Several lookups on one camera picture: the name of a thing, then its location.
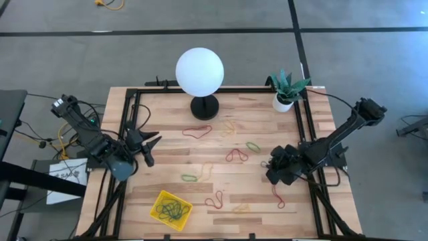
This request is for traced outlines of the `black clamp bracket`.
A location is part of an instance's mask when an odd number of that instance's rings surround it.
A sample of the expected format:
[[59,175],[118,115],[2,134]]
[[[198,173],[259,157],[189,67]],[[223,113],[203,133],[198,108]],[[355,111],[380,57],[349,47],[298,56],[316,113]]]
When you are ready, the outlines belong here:
[[178,82],[176,80],[159,80],[158,76],[156,76],[156,80],[152,82],[145,82],[145,86],[163,86],[164,88],[168,88],[169,86],[178,86]]

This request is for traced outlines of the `white paper sheet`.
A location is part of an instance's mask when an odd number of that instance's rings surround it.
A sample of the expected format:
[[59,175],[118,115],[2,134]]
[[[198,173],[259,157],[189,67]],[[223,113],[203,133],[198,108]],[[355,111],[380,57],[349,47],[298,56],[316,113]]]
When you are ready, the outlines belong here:
[[[60,179],[65,179],[77,184],[87,186],[88,174],[86,173],[87,159],[67,159],[49,166],[48,174]],[[58,204],[73,199],[78,199],[76,195],[47,191],[47,205]]]

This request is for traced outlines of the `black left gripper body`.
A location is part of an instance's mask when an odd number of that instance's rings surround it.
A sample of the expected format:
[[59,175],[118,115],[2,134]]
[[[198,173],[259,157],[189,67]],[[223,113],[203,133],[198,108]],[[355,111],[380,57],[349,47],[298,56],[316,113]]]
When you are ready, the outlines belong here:
[[142,151],[142,146],[144,145],[144,141],[139,135],[140,130],[137,129],[128,129],[127,136],[125,138],[126,146],[128,147],[131,155],[136,155],[137,153],[142,153],[144,157],[144,161],[148,167],[152,167],[154,165],[154,158],[150,153],[144,153]]

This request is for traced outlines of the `black side beam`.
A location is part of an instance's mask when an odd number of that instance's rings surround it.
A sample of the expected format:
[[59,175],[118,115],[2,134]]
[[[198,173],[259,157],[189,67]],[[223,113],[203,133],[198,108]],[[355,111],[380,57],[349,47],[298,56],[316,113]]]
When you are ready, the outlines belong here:
[[0,180],[7,180],[12,183],[29,185],[79,197],[83,197],[86,192],[85,185],[7,162],[0,162]]

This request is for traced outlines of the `yellow plastic bin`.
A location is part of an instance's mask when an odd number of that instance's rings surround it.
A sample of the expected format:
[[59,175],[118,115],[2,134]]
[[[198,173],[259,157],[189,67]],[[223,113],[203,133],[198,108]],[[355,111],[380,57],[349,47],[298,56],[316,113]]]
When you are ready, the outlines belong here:
[[162,190],[153,204],[150,216],[168,227],[181,232],[192,212],[189,202]]

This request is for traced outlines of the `black floor stand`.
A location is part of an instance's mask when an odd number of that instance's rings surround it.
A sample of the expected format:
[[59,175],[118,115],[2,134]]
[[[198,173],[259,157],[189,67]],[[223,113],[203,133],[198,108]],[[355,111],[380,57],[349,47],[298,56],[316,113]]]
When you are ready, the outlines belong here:
[[[419,118],[414,123],[408,123],[406,118]],[[424,141],[428,141],[428,115],[407,115],[400,118],[406,126],[397,129],[396,134],[398,137],[406,137],[407,135],[412,135]]]

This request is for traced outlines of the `black aluminium table frame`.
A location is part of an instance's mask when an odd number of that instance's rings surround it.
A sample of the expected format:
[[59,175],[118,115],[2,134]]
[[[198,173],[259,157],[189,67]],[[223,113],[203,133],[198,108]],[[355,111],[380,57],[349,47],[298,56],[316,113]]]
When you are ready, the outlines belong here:
[[[279,183],[277,193],[284,199],[278,209],[272,184],[260,163],[270,158],[278,145],[296,144],[305,131],[303,104],[285,113],[272,107],[273,90],[268,86],[226,86],[217,93],[219,114],[210,121],[199,121],[189,110],[191,97],[177,87],[113,87],[110,89],[102,126],[112,134],[120,132],[138,108],[136,124],[142,130],[157,131],[162,139],[152,150],[155,163],[148,167],[137,156],[138,172],[127,182],[126,191],[114,204],[108,220],[96,232],[96,241],[158,240],[233,240],[316,238],[319,234],[339,233],[338,226],[303,179],[292,185]],[[235,135],[222,137],[221,121],[230,120]],[[211,125],[213,130],[200,139],[183,136],[182,130]],[[261,148],[254,153],[246,147],[252,142]],[[231,162],[225,156],[240,149],[248,160]],[[206,162],[213,163],[211,178],[204,182],[185,182],[182,174],[199,176]],[[152,218],[150,211],[159,193],[165,190],[193,205],[184,229],[178,232]],[[223,192],[220,210],[206,206],[205,199]],[[239,204],[251,211],[234,214]]]

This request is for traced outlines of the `red rubber band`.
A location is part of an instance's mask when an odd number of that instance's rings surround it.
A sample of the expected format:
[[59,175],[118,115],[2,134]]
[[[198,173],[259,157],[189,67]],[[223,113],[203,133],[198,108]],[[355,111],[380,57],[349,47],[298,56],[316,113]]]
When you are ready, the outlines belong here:
[[209,197],[209,198],[205,199],[204,204],[206,206],[220,210],[223,207],[223,192],[220,190],[216,191],[215,192],[215,199],[216,199],[216,201],[213,198]]
[[284,199],[280,196],[280,194],[277,193],[276,185],[272,185],[272,194],[274,195],[274,197],[278,201],[278,203],[277,203],[278,209],[284,209],[286,203],[285,203]]
[[[213,127],[211,125],[202,125],[198,127],[191,127],[191,128],[184,129],[182,130],[181,134],[183,136],[192,137],[194,139],[200,139],[205,135],[207,135],[208,133],[210,133],[212,130],[213,130]],[[195,132],[198,132],[198,131],[203,131],[203,133],[200,135],[195,135]]]
[[237,154],[237,156],[239,157],[240,161],[247,161],[248,160],[248,155],[245,154],[243,151],[241,151],[240,149],[232,149],[230,150],[230,152],[228,152],[228,154],[225,156],[225,160],[227,162],[231,162],[234,159],[234,154]]

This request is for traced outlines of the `snake plant in white pot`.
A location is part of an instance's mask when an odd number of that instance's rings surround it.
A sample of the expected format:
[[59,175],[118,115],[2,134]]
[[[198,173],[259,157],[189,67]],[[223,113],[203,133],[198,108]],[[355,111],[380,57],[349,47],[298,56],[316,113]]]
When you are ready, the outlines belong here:
[[283,69],[280,75],[270,75],[276,95],[273,99],[273,108],[278,112],[288,112],[292,105],[302,98],[300,94],[311,81],[310,78],[292,82],[292,73],[287,74]]

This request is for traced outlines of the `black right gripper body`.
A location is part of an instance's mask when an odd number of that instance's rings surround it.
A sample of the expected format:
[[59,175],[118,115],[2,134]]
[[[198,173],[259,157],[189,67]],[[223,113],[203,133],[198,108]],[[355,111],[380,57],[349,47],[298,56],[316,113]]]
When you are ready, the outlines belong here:
[[280,181],[291,185],[302,174],[302,164],[298,159],[298,150],[292,145],[277,146],[271,153],[271,159],[267,164],[266,177],[271,184],[276,185]]

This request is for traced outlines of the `white globe table lamp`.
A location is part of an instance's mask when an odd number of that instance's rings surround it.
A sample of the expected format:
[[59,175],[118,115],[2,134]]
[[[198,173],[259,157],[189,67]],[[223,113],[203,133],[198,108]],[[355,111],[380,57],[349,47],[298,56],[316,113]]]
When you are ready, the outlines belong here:
[[192,115],[207,121],[219,112],[219,101],[214,96],[224,79],[224,67],[220,57],[207,48],[191,48],[177,61],[175,76],[181,89],[192,96]]

